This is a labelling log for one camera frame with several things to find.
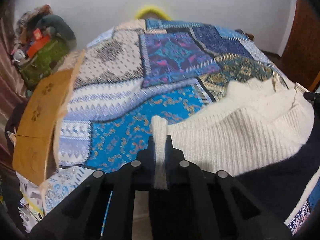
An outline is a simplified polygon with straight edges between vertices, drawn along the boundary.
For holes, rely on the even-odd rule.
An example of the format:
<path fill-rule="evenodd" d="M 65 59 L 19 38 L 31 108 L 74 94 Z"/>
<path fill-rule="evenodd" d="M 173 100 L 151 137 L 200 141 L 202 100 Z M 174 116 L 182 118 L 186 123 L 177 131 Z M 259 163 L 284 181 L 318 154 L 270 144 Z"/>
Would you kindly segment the white and black knit sweater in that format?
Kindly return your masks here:
<path fill-rule="evenodd" d="M 165 141 L 202 170 L 227 171 L 286 225 L 310 214 L 319 179 L 319 114 L 299 85 L 231 81 L 226 96 L 177 124 L 153 116 L 154 186 L 167 188 Z"/>

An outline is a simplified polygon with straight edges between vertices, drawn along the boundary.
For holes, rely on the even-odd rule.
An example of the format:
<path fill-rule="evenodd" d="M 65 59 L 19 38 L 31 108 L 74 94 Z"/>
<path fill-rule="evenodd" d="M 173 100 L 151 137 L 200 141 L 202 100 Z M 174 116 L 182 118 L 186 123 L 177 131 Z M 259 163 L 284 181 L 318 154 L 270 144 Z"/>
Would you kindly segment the blue patchwork bedspread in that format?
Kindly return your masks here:
<path fill-rule="evenodd" d="M 153 116 L 177 124 L 223 99 L 231 81 L 288 79 L 248 36 L 203 23 L 135 20 L 87 45 L 41 186 L 50 213 L 94 170 L 116 172 L 147 147 Z"/>

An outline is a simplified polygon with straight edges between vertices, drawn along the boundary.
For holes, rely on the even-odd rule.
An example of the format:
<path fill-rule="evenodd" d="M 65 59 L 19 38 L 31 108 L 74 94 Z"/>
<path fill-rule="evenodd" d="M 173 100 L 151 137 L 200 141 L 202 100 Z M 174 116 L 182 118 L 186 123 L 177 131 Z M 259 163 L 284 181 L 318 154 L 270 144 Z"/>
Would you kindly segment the wooden folding lap table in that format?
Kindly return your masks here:
<path fill-rule="evenodd" d="M 20 120 L 12 166 L 39 186 L 57 166 L 53 139 L 58 116 L 72 89 L 73 70 L 59 71 L 36 86 Z"/>

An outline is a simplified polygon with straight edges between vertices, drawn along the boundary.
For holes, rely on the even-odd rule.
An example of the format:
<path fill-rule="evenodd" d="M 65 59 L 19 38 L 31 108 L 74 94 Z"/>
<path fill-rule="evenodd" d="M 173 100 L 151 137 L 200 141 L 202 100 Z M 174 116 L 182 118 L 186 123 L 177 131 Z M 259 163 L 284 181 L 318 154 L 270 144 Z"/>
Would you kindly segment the yellow foam tube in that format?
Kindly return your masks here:
<path fill-rule="evenodd" d="M 165 21 L 171 21 L 171 17 L 160 7 L 157 7 L 155 5 L 145 5 L 141 8 L 139 8 L 134 16 L 135 20 L 141 20 L 146 19 L 149 16 L 154 16 L 156 19 L 159 20 L 165 20 Z"/>

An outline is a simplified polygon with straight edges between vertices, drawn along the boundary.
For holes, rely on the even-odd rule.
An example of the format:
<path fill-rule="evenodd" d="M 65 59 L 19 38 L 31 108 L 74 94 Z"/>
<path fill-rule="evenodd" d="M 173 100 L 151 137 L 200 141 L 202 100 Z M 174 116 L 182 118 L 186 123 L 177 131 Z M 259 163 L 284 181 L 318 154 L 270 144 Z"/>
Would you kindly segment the green storage basket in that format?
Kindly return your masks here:
<path fill-rule="evenodd" d="M 50 38 L 50 41 L 32 58 L 27 59 L 18 67 L 26 87 L 34 90 L 37 84 L 48 77 L 53 69 L 62 62 L 69 53 L 67 43 L 60 37 Z"/>

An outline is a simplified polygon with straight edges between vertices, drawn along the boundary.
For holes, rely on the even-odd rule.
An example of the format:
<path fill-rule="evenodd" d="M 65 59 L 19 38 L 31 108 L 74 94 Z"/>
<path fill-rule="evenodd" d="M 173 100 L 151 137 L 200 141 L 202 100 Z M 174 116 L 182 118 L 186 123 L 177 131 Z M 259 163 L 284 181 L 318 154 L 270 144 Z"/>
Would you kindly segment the striped pink curtain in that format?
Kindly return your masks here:
<path fill-rule="evenodd" d="M 1 164 L 12 168 L 12 153 L 5 137 L 5 127 L 14 108 L 26 101 L 26 87 L 10 53 L 15 45 L 14 6 L 1 6 Z"/>

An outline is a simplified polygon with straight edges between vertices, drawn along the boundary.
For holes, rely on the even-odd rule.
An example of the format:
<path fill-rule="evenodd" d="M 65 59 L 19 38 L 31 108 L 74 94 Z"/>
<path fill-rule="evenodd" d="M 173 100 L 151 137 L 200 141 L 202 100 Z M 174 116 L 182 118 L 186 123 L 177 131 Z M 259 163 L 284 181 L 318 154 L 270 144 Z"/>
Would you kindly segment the brown wooden door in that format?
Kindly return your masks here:
<path fill-rule="evenodd" d="M 307 0 L 297 0 L 282 71 L 293 82 L 314 91 L 319 84 L 319 16 Z"/>

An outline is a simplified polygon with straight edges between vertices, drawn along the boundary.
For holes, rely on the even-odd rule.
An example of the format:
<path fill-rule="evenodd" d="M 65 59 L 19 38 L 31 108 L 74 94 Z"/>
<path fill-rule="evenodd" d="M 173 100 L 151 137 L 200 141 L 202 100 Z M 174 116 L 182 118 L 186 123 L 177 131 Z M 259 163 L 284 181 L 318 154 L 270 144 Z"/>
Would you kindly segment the orange box in basket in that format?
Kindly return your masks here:
<path fill-rule="evenodd" d="M 32 58 L 40 49 L 42 49 L 50 41 L 50 36 L 44 36 L 41 39 L 35 41 L 27 51 L 29 58 Z"/>

